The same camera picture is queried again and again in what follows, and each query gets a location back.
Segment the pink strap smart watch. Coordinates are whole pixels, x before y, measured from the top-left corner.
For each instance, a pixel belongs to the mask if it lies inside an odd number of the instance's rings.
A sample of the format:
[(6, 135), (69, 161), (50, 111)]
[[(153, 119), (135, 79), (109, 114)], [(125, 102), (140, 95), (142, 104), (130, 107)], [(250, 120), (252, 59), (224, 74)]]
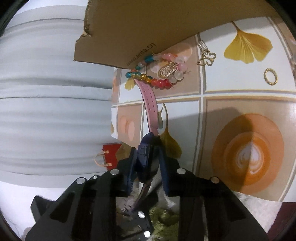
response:
[(132, 206), (125, 208), (125, 214), (131, 215), (140, 206), (145, 199), (152, 180), (159, 168), (159, 124), (158, 124), (158, 105), (152, 88), (143, 81), (135, 81), (144, 102), (147, 125), (149, 133), (146, 134), (138, 148), (132, 148), (128, 158), (125, 159), (125, 177), (122, 190), (130, 195), (133, 188), (133, 182), (136, 178), (144, 183), (140, 195), (134, 201)]

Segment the gold crystal pendant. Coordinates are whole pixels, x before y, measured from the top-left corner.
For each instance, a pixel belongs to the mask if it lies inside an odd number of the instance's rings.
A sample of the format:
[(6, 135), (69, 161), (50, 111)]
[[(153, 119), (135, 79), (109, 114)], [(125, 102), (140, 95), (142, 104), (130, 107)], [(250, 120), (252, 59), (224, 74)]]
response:
[(164, 65), (162, 68), (159, 69), (158, 76), (160, 78), (166, 79), (169, 76), (173, 75), (177, 69), (178, 68), (176, 63), (169, 62), (168, 64)]

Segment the gold butterfly clasp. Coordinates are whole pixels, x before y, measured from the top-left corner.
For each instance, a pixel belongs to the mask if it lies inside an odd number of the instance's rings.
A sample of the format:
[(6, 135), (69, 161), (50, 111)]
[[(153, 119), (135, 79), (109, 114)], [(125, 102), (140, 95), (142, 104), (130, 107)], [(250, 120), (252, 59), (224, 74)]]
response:
[(206, 46), (205, 42), (203, 40), (200, 40), (197, 43), (197, 46), (200, 49), (201, 52), (201, 57), (197, 61), (197, 65), (199, 66), (212, 66), (215, 59), (216, 59), (216, 54), (211, 52), (208, 47)]

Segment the green fluffy rug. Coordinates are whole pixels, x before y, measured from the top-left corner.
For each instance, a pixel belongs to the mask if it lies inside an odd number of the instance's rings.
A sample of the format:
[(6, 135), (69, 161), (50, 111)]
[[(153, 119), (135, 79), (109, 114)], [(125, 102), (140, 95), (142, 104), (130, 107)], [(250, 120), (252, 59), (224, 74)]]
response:
[(154, 231), (149, 240), (178, 240), (179, 215), (168, 209), (153, 207), (149, 211)]

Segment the red gift bag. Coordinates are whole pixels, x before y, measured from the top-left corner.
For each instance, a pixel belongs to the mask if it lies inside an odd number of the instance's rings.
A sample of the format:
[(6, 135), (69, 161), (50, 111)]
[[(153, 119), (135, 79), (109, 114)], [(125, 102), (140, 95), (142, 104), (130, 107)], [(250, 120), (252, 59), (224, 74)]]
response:
[(97, 166), (104, 167), (108, 171), (117, 167), (118, 160), (116, 153), (121, 147), (120, 143), (105, 144), (102, 146), (101, 152), (99, 152), (94, 158), (94, 162)]

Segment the patterned tile tablecloth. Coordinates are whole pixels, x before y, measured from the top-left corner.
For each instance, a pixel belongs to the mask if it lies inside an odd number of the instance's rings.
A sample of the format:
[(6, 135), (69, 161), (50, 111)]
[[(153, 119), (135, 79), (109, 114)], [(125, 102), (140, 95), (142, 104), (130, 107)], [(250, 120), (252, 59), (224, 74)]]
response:
[[(199, 66), (203, 40), (216, 54)], [(167, 152), (201, 178), (295, 202), (295, 38), (280, 18), (227, 23), (175, 44), (187, 73), (154, 91)]]

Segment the white curtain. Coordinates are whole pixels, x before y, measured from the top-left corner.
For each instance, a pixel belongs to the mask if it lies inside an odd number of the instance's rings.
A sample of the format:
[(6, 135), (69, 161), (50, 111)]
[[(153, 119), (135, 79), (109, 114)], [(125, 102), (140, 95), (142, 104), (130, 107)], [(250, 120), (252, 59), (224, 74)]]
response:
[(93, 158), (110, 135), (111, 67), (76, 62), (85, 7), (16, 14), (1, 36), (1, 171), (64, 176), (104, 172)]

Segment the brown cardboard box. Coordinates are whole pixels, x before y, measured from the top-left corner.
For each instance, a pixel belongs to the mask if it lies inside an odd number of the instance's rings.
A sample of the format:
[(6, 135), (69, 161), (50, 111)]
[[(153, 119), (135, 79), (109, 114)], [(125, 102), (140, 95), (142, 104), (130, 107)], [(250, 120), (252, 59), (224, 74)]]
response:
[(89, 1), (74, 60), (133, 68), (196, 33), (277, 15), (269, 1)]

